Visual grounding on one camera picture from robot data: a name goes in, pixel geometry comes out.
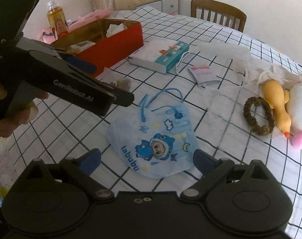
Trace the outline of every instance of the brown hair tie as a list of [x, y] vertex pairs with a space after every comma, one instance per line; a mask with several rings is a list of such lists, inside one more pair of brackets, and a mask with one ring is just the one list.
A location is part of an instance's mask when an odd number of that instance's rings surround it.
[[[263, 106], [263, 109], [265, 111], [266, 118], [268, 121], [268, 125], [263, 125], [262, 127], [260, 127], [257, 124], [256, 118], [251, 115], [251, 107], [253, 104], [256, 107], [261, 106], [261, 105]], [[272, 109], [271, 109], [269, 103], [265, 99], [263, 99], [262, 97], [248, 98], [244, 104], [243, 110], [244, 110], [244, 112], [243, 112], [244, 118], [246, 119], [247, 123], [252, 127], [252, 131], [254, 133], [256, 133], [260, 136], [266, 136], [273, 132], [273, 129], [275, 127], [275, 121], [274, 121], [274, 118], [272, 115]]]

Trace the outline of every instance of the screw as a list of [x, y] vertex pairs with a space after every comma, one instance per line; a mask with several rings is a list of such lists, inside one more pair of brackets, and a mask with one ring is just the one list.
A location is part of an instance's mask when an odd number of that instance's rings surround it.
[[144, 197], [143, 200], [144, 200], [145, 202], [149, 202], [149, 201], [152, 200], [152, 198], [150, 198], [150, 197]]
[[98, 190], [96, 191], [96, 195], [99, 198], [107, 198], [111, 196], [111, 191], [110, 190]]
[[138, 204], [141, 204], [143, 202], [143, 200], [142, 199], [134, 199], [134, 202], [138, 203]]
[[193, 198], [196, 197], [197, 195], [199, 195], [199, 191], [196, 189], [186, 189], [183, 194], [187, 197]]

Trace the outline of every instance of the plastic bottle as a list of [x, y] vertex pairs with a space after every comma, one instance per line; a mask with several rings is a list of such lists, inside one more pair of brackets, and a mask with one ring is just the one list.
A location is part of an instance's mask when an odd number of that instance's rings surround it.
[[68, 34], [69, 28], [63, 9], [58, 6], [55, 1], [48, 2], [47, 6], [47, 17], [55, 39], [61, 38], [63, 35]]

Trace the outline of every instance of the red box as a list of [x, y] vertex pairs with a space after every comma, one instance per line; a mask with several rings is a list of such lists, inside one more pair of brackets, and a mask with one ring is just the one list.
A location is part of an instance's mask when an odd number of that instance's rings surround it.
[[[121, 23], [127, 26], [127, 29], [107, 38], [106, 33], [110, 24]], [[67, 50], [70, 45], [86, 40], [96, 44], [76, 56], [96, 65], [97, 71], [91, 74], [92, 77], [96, 77], [105, 67], [113, 66], [143, 46], [142, 26], [140, 22], [127, 20], [98, 20], [62, 36], [52, 45]]]

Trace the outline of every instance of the white tablecloth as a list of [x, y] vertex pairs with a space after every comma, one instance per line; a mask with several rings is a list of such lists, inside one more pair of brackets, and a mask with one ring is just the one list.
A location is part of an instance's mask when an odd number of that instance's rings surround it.
[[[192, 45], [205, 42], [227, 42], [246, 46], [252, 56], [277, 63], [291, 72], [302, 71], [286, 55], [236, 30], [183, 16], [171, 16], [144, 7], [130, 13], [127, 17], [142, 23], [145, 42], [156, 37], [166, 37]], [[130, 65], [127, 59], [111, 69], [131, 80], [131, 91], [135, 95], [135, 105], [128, 108], [113, 106], [105, 117], [98, 117], [88, 111], [50, 95], [49, 99], [37, 100], [38, 117], [27, 125], [18, 128], [7, 140], [18, 175], [34, 158], [45, 163], [58, 163], [66, 156], [79, 157], [92, 148], [102, 152], [102, 162], [92, 177], [113, 192], [118, 191], [177, 191], [198, 181], [201, 173], [191, 170], [164, 179], [151, 179], [135, 173], [127, 167], [111, 148], [106, 130], [119, 116], [125, 116], [139, 103], [145, 94], [153, 95], [159, 90], [176, 87], [181, 90], [184, 102], [189, 108], [192, 125], [202, 150], [216, 158], [227, 157], [235, 163], [248, 164], [252, 159], [262, 160], [281, 182], [294, 203], [293, 215], [286, 232], [293, 238], [302, 238], [302, 151], [292, 151], [284, 136], [261, 139], [251, 133], [242, 118], [242, 100], [223, 105], [225, 122], [221, 133], [212, 133], [206, 120], [206, 106], [203, 104], [203, 89], [198, 87], [187, 71], [188, 65], [211, 65], [219, 72], [221, 83], [216, 88], [242, 85], [243, 73], [232, 69], [232, 60], [193, 53], [184, 58], [179, 75], [166, 75]], [[162, 100], [176, 103], [178, 98], [166, 94]]]

